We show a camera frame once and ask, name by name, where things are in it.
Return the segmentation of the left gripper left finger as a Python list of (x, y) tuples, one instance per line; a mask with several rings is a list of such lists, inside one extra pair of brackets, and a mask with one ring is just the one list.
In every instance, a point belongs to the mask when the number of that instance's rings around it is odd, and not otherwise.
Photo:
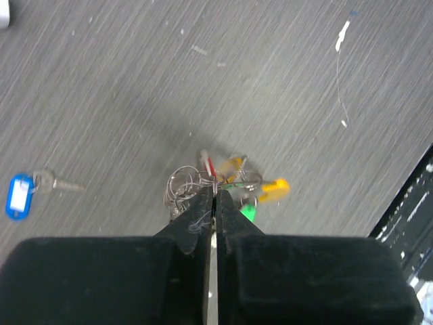
[(1, 266), (2, 324), (205, 324), (214, 195), (153, 236), (39, 237)]

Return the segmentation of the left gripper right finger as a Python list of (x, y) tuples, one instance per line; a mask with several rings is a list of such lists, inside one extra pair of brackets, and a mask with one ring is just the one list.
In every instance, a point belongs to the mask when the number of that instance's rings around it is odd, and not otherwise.
[(215, 198), (220, 324), (414, 324), (421, 308), (371, 238), (263, 233)]

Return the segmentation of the large keyring with yellow handle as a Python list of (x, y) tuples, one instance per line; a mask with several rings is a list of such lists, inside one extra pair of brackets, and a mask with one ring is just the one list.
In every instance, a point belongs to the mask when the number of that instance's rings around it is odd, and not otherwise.
[(241, 214), (253, 222), (259, 204), (281, 200), (290, 193), (290, 185), (284, 178), (266, 180), (256, 170), (248, 168), (248, 156), (235, 155), (213, 167), (216, 177), (209, 177), (199, 158), (199, 167), (186, 165), (176, 169), (166, 183), (164, 205), (174, 221), (192, 204), (198, 192), (211, 188), (215, 192), (232, 193)]

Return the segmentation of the red key tag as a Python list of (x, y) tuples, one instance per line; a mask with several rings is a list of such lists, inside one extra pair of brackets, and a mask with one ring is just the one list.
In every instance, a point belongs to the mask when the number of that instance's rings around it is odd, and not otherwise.
[(217, 177), (217, 174), (213, 167), (212, 159), (210, 158), (206, 150), (200, 151), (200, 161), (209, 177)]

